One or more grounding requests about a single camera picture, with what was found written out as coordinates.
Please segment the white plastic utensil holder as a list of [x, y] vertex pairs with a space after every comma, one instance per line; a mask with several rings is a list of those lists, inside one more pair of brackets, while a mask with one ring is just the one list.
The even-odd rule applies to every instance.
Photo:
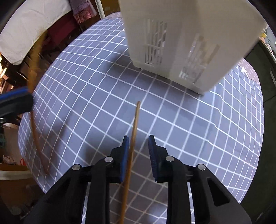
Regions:
[[120, 1], [133, 65], [198, 94], [214, 87], [266, 25], [249, 1]]

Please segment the blue checkered tablecloth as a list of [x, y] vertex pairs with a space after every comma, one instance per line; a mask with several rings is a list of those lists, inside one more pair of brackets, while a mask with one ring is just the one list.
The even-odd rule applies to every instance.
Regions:
[[152, 176], [148, 137], [191, 166], [205, 164], [241, 202], [255, 175], [263, 140], [261, 86], [240, 65], [204, 95], [130, 59], [121, 18], [105, 18], [56, 58], [34, 91], [34, 116], [44, 165], [30, 117], [18, 133], [21, 155], [43, 191], [73, 164], [89, 166], [130, 136], [141, 102], [126, 223], [165, 223], [167, 186]]

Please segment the purple apron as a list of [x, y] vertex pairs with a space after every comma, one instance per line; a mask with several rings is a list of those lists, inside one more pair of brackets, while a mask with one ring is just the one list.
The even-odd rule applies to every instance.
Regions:
[[97, 15], [97, 11], [88, 0], [69, 0], [73, 16], [77, 23], [83, 23]]

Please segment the white hanging sheet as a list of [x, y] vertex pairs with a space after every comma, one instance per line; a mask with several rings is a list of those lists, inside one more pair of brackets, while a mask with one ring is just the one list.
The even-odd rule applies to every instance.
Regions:
[[25, 1], [1, 32], [1, 54], [11, 64], [21, 64], [40, 36], [70, 11], [66, 0]]

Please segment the red wooden chair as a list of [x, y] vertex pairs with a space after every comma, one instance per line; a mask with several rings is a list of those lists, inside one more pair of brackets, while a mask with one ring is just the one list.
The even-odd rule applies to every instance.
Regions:
[[66, 14], [48, 28], [45, 33], [39, 57], [52, 64], [57, 56], [81, 34], [81, 27], [73, 15]]

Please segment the wooden chopstick seven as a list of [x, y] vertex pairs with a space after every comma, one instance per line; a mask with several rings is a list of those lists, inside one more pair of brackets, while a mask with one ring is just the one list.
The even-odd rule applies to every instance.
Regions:
[[126, 211], [127, 199], [128, 199], [128, 191], [129, 191], [130, 180], [131, 180], [131, 169], [132, 169], [134, 147], [135, 147], [136, 135], [137, 135], [137, 126], [139, 121], [140, 105], [141, 105], [141, 102], [138, 101], [136, 104], [135, 117], [134, 117], [132, 134], [131, 134], [129, 156], [127, 161], [127, 170], [126, 170], [126, 175], [124, 180], [124, 190], [123, 190], [123, 197], [122, 197], [122, 204], [121, 204], [120, 219], [118, 221], [119, 224], [124, 223], [124, 217], [125, 217], [125, 211]]

